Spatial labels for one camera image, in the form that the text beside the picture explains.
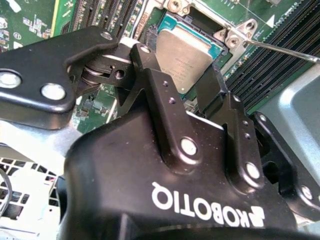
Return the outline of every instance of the black cable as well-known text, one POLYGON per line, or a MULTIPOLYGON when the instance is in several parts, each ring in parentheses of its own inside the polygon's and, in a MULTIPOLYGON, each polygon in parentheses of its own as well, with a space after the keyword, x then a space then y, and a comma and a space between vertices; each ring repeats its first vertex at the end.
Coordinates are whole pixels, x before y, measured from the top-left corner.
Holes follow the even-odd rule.
POLYGON ((6 198, 4 198, 4 201, 2 203, 2 208, 0 210, 0 218, 2 217, 2 215, 5 213, 9 203, 10 203, 10 200, 12 198, 12 195, 13 195, 13 190, 12 190, 12 186, 11 186, 11 182, 10 182, 10 179, 8 177, 8 175, 6 174, 5 171, 3 171, 1 168, 0 168, 0 175, 1 177, 3 178, 3 181, 8 189, 8 193, 6 195, 6 198))

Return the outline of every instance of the robotiq logo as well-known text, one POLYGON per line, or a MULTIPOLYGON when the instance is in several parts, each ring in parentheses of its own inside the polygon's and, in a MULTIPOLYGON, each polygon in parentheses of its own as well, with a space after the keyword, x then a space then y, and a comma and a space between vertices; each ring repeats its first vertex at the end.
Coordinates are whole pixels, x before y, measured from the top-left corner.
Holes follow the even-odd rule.
POLYGON ((212 202, 209 204, 205 199, 197 197, 193 200, 193 211, 190 207, 190 198, 188 194, 183 194, 184 208, 180 208, 180 193, 173 191, 173 194, 164 186, 160 186, 158 183, 153 182, 154 189, 152 191, 153 203, 162 210, 174 209, 177 214, 186 215, 195 218, 196 216, 202 220, 209 221, 213 219, 216 223, 221 225, 229 225, 230 227, 244 227, 249 228, 250 224, 253 227, 263 227, 265 213, 260 206, 251 206, 252 212, 241 211, 234 209, 230 206, 222 207, 220 203, 212 202), (159 201, 159 194, 166 195, 166 202, 159 201))

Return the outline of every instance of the cable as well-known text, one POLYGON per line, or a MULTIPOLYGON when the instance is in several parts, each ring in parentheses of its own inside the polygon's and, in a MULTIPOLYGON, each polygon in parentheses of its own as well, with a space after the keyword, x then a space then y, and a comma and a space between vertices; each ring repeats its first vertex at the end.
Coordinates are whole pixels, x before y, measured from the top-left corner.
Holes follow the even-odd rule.
POLYGON ((131 31, 131 34, 130 34, 130 38, 134 38, 135 34, 136 34, 136 30, 137 30, 137 27, 140 23, 140 20, 142 18, 142 15, 144 14, 145 10, 146 10, 146 7, 147 7, 147 2, 148 0, 144 0, 143 3, 142 3, 142 6, 141 6, 141 9, 140 9, 140 12, 138 14, 138 17, 136 18, 136 21, 133 25, 133 28, 132 28, 132 31, 131 31))
POLYGON ((13 190, 12 190, 12 186, 11 186, 11 182, 10 182, 10 179, 8 177, 8 175, 5 173, 5 171, 3 171, 1 168, 0 168, 0 175, 1 177, 3 178, 3 181, 8 189, 8 193, 7 195, 5 196, 5 199, 2 203, 2 208, 0 210, 0 218, 2 217, 2 215, 5 213, 9 203, 10 203, 10 200, 12 198, 12 195, 13 195, 13 190))

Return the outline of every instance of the motherboard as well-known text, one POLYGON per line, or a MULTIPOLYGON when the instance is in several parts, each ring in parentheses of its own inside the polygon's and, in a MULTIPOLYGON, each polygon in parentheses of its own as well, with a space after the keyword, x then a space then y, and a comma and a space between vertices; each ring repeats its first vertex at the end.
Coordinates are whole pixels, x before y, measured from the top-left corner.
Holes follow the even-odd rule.
MULTIPOLYGON (((197 114, 197 81, 214 63, 250 113, 312 64, 240 44, 227 30, 318 55, 319 8, 319 0, 2 0, 0 53, 99 26, 155 50, 188 111, 197 114)), ((72 124, 87 133, 115 119, 117 104, 115 88, 102 84, 78 99, 72 124)))

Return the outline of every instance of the dimm slot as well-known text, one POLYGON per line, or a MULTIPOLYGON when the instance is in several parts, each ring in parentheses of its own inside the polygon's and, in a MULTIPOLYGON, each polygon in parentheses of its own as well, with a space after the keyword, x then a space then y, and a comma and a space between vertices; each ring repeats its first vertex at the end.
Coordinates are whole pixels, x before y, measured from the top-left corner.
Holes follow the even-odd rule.
MULTIPOLYGON (((300 6, 292 13, 288 19, 286 24, 282 24, 278 27, 277 30, 274 31, 272 36, 269 38, 267 43, 272 45, 278 45, 284 37, 289 34, 298 24, 312 11, 312 9, 316 8, 319 4, 319 1, 303 1, 300 6)), ((271 51, 268 49, 258 49, 253 56, 250 57, 250 61, 247 64, 241 66, 234 75, 226 82, 229 89, 234 90, 240 82, 247 77, 250 72, 253 72, 254 69, 258 66, 258 64, 263 61, 271 51)))
MULTIPOLYGON (((310 39, 319 38, 320 37, 320 29, 318 27, 316 27, 312 30, 314 30, 312 36, 301 38, 300 41, 297 43, 298 47, 295 46, 293 48, 295 51, 305 53, 305 52, 310 52, 313 50, 313 49, 310 49, 310 46, 313 45, 312 41, 310 41, 310 39)), ((283 55, 281 53, 279 53, 278 56, 279 57, 278 57, 277 61, 274 62, 275 68, 273 68, 271 72, 266 72, 265 73, 266 76, 264 78, 262 78, 262 80, 260 81, 262 87, 259 87, 261 85, 256 85, 251 90, 244 92, 242 95, 237 94, 237 96, 240 96, 241 100, 243 100, 244 102, 248 101, 250 98, 252 98, 252 93, 255 90, 260 91, 261 88, 265 87, 267 84, 272 82, 272 80, 275 78, 275 76, 279 76, 280 72, 282 72, 284 68, 286 69, 287 67, 289 67, 292 64, 292 62, 295 60, 295 57, 288 57, 288 56, 283 55)))
POLYGON ((105 2, 104 9, 102 12, 102 17, 101 17, 99 25, 98 25, 100 28, 103 28, 103 29, 107 28, 107 22, 108 22, 109 14, 111 11, 110 6, 113 2, 114 2, 114 0, 107 0, 105 2))
MULTIPOLYGON (((311 51, 310 54, 317 55, 317 54, 320 53, 320 49, 317 48, 317 43, 316 42, 314 42, 313 45, 310 48, 313 49, 313 51, 311 51)), ((254 96, 251 97, 251 99, 249 99, 248 101, 246 101, 244 103, 246 105, 245 109, 249 110, 250 108, 254 107, 260 101, 260 100, 257 99, 258 97, 262 98, 262 99, 266 98, 268 96, 268 94, 270 93, 270 89, 271 88, 272 89, 276 89, 277 87, 279 87, 290 76, 292 76, 292 74, 294 74, 299 69, 301 69, 305 64, 306 64, 306 62, 304 60, 299 59, 299 58, 295 58, 294 62, 289 67, 287 67, 286 69, 284 69, 281 72, 281 73, 284 73, 284 74, 280 75, 280 77, 279 77, 277 82, 273 82, 270 86, 265 86, 261 91, 256 93, 254 96)))
POLYGON ((108 19, 107 19, 106 24, 105 24, 105 29, 107 29, 108 31, 110 29, 110 24, 111 24, 112 19, 114 19, 118 3, 119 3, 119 1, 117 1, 117 0, 114 1, 112 3, 111 8, 110 8, 110 12, 108 13, 108 19))
POLYGON ((123 21, 123 26, 120 28, 118 31, 118 36, 117 38, 121 38, 126 30, 126 27, 131 19, 132 13, 134 12, 136 5, 137 5, 138 0, 132 0, 130 7, 128 8, 126 14, 124 15, 124 21, 123 21))
POLYGON ((120 27, 123 26, 123 19, 124 19, 124 16, 126 15, 127 13, 127 10, 128 10, 128 5, 131 4, 131 0, 125 0, 123 3, 122 3, 122 8, 121 8, 121 11, 120 11, 120 14, 119 16, 117 17, 117 21, 115 22, 115 25, 114 25, 114 28, 112 30, 112 33, 115 35, 116 38, 118 38, 119 36, 119 29, 120 27))
POLYGON ((83 13, 83 18, 82 22, 80 24, 80 27, 78 29, 84 29, 89 25, 89 19, 91 18, 93 14, 93 3, 94 1, 91 0, 90 2, 88 1, 88 4, 85 7, 84 13, 83 13))
POLYGON ((70 23, 70 27, 69 27, 69 29, 72 30, 72 31, 76 30, 75 26, 78 24, 77 23, 77 19, 79 17, 78 14, 79 14, 79 6, 80 6, 80 4, 82 4, 82 0, 75 1, 74 10, 73 10, 71 23, 70 23))
POLYGON ((94 0, 93 7, 92 7, 92 12, 94 14, 91 14, 91 16, 88 18, 89 19, 88 26, 92 26, 96 22, 96 18, 97 18, 98 12, 99 12, 98 6, 101 1, 103 1, 103 0, 94 0))
MULTIPOLYGON (((312 15, 311 17, 305 18, 303 22, 301 23, 303 26, 307 26, 306 28, 300 28, 298 31, 291 32, 286 36, 285 43, 281 45, 281 47, 287 48, 287 49, 294 49, 294 46, 296 45, 297 41, 304 38, 306 33, 310 31, 320 20, 320 13, 317 13, 316 15, 312 15)), ((270 66, 276 65, 274 64, 277 62, 280 58, 283 57, 283 54, 275 54, 275 52, 270 53, 272 56, 270 56, 265 62, 262 62, 263 65, 260 66, 261 71, 255 72, 255 76, 250 76, 251 79, 260 79, 265 72, 270 72, 270 66)), ((241 96, 244 92, 246 94, 249 94, 248 88, 253 85, 253 82, 242 82, 238 85, 237 89, 234 91, 237 96, 241 96)))

